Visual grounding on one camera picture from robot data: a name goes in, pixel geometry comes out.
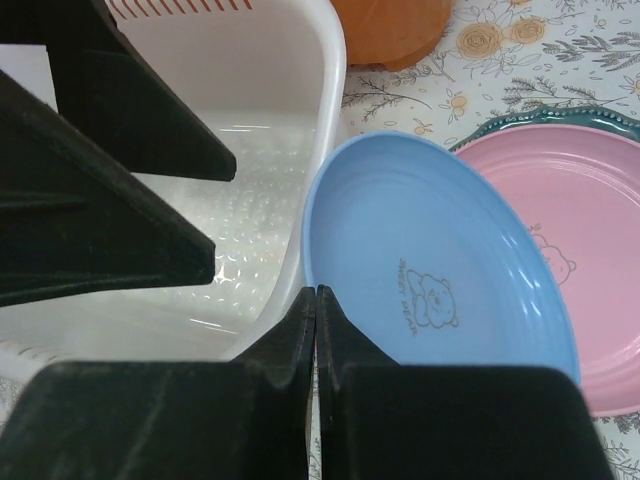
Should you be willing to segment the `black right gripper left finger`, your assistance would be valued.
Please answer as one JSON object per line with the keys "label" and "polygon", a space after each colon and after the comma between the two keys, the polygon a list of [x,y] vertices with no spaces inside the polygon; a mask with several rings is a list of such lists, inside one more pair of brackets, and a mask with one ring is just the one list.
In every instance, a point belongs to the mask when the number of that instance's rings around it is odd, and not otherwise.
{"label": "black right gripper left finger", "polygon": [[26,386],[5,479],[304,479],[315,292],[228,362],[65,362]]}

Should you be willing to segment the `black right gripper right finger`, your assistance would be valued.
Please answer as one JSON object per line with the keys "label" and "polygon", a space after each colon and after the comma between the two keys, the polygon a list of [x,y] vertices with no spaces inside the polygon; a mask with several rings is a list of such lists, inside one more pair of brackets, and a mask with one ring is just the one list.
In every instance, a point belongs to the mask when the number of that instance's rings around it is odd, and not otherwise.
{"label": "black right gripper right finger", "polygon": [[326,479],[609,479],[577,386],[540,367],[402,366],[316,294]]}

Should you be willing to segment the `pink bear plate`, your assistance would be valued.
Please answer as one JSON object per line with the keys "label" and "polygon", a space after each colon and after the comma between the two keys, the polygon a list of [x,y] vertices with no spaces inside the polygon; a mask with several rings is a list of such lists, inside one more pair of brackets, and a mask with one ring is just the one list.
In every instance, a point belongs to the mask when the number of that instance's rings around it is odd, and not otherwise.
{"label": "pink bear plate", "polygon": [[489,134],[458,156],[528,227],[561,289],[593,414],[639,409],[639,144],[540,124]]}

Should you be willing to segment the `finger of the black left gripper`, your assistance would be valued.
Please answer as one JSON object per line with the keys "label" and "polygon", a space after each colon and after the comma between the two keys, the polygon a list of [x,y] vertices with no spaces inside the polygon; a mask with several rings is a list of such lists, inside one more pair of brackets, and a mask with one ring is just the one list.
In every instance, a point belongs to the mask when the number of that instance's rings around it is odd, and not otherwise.
{"label": "finger of the black left gripper", "polygon": [[7,74],[1,76],[1,303],[205,285],[215,245]]}
{"label": "finger of the black left gripper", "polygon": [[236,158],[102,1],[4,1],[1,42],[46,49],[58,113],[135,173],[231,181]]}

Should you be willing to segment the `blue bear plate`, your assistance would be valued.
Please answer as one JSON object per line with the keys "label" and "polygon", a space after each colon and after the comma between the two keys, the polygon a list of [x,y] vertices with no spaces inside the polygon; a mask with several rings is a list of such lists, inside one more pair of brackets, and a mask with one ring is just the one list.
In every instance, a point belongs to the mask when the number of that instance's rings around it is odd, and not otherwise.
{"label": "blue bear plate", "polygon": [[395,131],[324,161],[301,228],[305,280],[402,365],[543,366],[581,378],[561,292],[502,196],[448,150]]}

